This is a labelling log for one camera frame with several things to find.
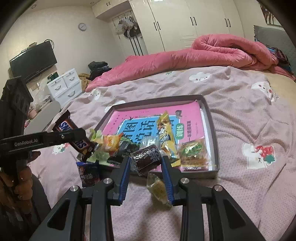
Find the pink comforter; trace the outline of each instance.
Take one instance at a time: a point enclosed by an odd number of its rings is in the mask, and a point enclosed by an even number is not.
[[[278,62],[278,59],[260,42],[230,34],[210,34],[198,37],[189,49],[129,56],[121,65],[95,78],[86,91],[90,92],[98,86],[121,84],[165,71],[207,66],[269,70],[295,80],[295,76],[277,66]]]

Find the flat screen tv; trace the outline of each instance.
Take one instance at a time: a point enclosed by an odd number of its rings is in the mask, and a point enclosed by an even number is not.
[[[50,41],[29,48],[9,61],[13,77],[28,83],[57,63]]]

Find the mattress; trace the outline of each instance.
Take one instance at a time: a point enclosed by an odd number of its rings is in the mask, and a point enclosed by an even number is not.
[[[192,68],[98,87],[95,95],[84,93],[63,111],[68,109],[77,126],[89,134],[89,128],[94,128],[108,108],[119,101],[202,94],[213,117],[221,164],[216,179],[196,182],[224,186],[265,239],[276,241],[296,214],[295,110],[291,107],[295,89],[292,84],[296,84],[288,79],[233,67]],[[249,163],[255,159],[247,154],[244,145],[268,153],[268,160],[262,160],[264,167],[251,169]],[[30,163],[51,207],[71,185],[81,186],[76,156],[71,146],[63,150],[49,147]],[[115,240],[179,240],[182,207],[163,206],[151,197],[145,184],[144,178],[132,177],[123,205],[111,208]],[[88,210],[86,237],[89,214]],[[209,239],[206,218],[205,238]]]

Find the drawer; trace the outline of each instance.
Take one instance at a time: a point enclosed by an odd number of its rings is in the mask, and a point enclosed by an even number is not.
[[[66,91],[62,92],[61,94],[56,96],[54,99],[58,101],[61,107],[63,108],[66,103],[73,100],[80,93],[82,93],[82,89],[81,89],[81,83],[80,81],[78,81],[74,86],[72,86],[71,88],[68,88]]]
[[[69,71],[69,73],[64,74],[63,78],[64,78],[64,81],[65,81],[67,87],[70,87],[70,86],[76,84],[77,81],[80,81],[75,69],[72,69]]]
[[[57,78],[49,83],[48,89],[53,97],[57,96],[58,94],[62,93],[64,90],[67,89],[67,86],[64,82],[63,77]]]

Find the silver bolt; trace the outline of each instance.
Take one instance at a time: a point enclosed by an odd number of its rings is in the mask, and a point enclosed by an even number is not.
[[[181,182],[184,183],[184,184],[186,184],[186,183],[189,182],[189,179],[186,178],[186,177],[183,177],[183,178],[181,178]]]
[[[105,184],[109,184],[112,182],[112,179],[111,178],[105,178],[104,181],[103,181]]]
[[[214,189],[217,191],[217,192],[221,192],[223,190],[223,187],[220,186],[220,185],[216,185],[214,186]]]
[[[70,187],[71,192],[76,192],[77,190],[78,190],[78,186],[76,186],[76,185]]]

